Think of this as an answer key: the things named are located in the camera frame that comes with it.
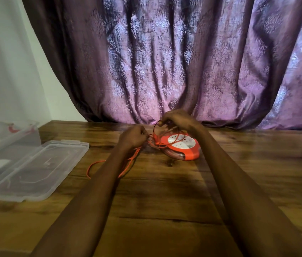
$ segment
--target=orange cable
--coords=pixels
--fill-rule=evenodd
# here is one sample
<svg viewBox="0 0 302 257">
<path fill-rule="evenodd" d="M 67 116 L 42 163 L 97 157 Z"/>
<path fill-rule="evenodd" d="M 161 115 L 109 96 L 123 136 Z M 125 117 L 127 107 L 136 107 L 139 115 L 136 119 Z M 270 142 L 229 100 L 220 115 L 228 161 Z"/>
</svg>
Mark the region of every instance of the orange cable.
<svg viewBox="0 0 302 257">
<path fill-rule="evenodd" d="M 184 137 L 183 137 L 182 139 L 177 140 L 178 137 L 179 137 L 179 135 L 180 135 L 179 130 L 178 130 L 177 137 L 176 137 L 176 139 L 175 139 L 173 142 L 171 142 L 171 143 L 160 143 L 159 141 L 157 141 L 157 140 L 158 140 L 158 135 L 156 135 L 156 134 L 154 133 L 154 128 L 155 128 L 155 126 L 157 125 L 158 122 L 156 122 L 156 124 L 153 126 L 153 133 L 152 133 L 152 134 L 149 134 L 150 138 L 152 138 L 152 139 L 154 140 L 154 143 L 152 143 L 149 139 L 147 140 L 148 143 L 149 143 L 149 145 L 150 145 L 151 147 L 157 148 L 157 149 L 168 148 L 169 146 L 173 145 L 174 143 L 180 142 L 180 141 L 184 140 L 184 138 L 186 137 L 186 135 L 184 134 Z M 131 166 L 133 160 L 135 160 L 135 159 L 137 158 L 137 156 L 138 156 L 138 154 L 139 154 L 139 152 L 140 152 L 140 149 L 141 149 L 141 147 L 136 148 L 136 149 L 135 149 L 135 152 L 134 152 L 134 154 L 133 154 L 133 156 L 132 156 L 131 158 L 128 158 L 128 159 L 127 159 L 127 160 L 129 161 L 129 163 L 128 163 L 128 165 L 126 166 L 126 168 L 119 174 L 118 178 L 121 178 L 121 177 L 125 176 L 125 175 L 128 173 L 129 168 L 130 168 L 130 166 Z M 88 167 L 87 172 L 86 172 L 86 175 L 87 175 L 87 177 L 88 177 L 89 179 L 91 178 L 91 177 L 89 176 L 89 171 L 90 171 L 91 167 L 92 167 L 93 165 L 97 164 L 97 163 L 100 163 L 100 162 L 105 162 L 105 160 L 99 160 L 99 161 L 97 161 L 97 162 L 94 162 L 94 163 L 90 164 L 90 166 Z"/>
</svg>

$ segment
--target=patterned curtain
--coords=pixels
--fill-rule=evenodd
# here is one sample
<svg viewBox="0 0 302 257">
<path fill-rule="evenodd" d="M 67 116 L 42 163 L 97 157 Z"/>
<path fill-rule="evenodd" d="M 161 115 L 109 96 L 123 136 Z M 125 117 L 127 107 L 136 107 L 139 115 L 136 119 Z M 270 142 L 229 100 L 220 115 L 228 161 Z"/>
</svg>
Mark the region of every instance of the patterned curtain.
<svg viewBox="0 0 302 257">
<path fill-rule="evenodd" d="M 23 0 L 89 121 L 302 129 L 302 0 Z"/>
</svg>

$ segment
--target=person's left arm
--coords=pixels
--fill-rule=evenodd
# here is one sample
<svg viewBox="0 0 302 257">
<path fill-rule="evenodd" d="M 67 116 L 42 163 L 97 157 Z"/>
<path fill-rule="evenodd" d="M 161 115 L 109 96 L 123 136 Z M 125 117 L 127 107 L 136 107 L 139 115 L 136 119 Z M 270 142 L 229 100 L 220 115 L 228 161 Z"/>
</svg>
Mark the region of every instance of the person's left arm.
<svg viewBox="0 0 302 257">
<path fill-rule="evenodd" d="M 47 230 L 32 257 L 93 256 L 106 224 L 117 177 L 129 153 L 148 137 L 141 125 L 120 135 L 108 159 Z"/>
</svg>

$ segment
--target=hand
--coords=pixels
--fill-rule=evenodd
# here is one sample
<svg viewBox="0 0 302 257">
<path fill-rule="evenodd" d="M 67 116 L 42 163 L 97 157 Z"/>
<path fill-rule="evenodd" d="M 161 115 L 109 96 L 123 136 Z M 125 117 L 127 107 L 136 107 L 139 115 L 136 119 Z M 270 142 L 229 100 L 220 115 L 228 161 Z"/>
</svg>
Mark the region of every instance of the hand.
<svg viewBox="0 0 302 257">
<path fill-rule="evenodd" d="M 144 126 L 134 125 L 120 135 L 117 146 L 127 151 L 131 151 L 142 146 L 148 138 L 149 134 Z"/>
<path fill-rule="evenodd" d="M 197 126 L 201 126 L 196 119 L 188 115 L 188 113 L 183 109 L 166 112 L 158 122 L 159 126 L 163 126 L 165 124 L 168 126 L 168 129 L 178 126 L 180 130 L 186 130 L 189 133 Z"/>
</svg>

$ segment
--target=wooden table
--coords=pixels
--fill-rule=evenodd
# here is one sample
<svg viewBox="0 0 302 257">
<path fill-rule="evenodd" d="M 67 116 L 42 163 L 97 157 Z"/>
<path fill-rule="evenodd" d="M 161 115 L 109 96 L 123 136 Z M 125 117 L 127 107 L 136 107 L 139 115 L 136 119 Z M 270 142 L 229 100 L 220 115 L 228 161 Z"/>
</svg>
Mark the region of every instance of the wooden table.
<svg viewBox="0 0 302 257">
<path fill-rule="evenodd" d="M 42 142 L 80 140 L 90 149 L 48 199 L 0 201 L 0 256 L 32 251 L 88 181 L 88 165 L 106 159 L 128 126 L 52 121 L 40 128 Z M 212 135 L 302 233 L 302 132 L 225 129 L 212 130 Z M 242 256 L 230 230 L 202 158 L 176 161 L 146 147 L 120 181 L 95 256 Z"/>
</svg>

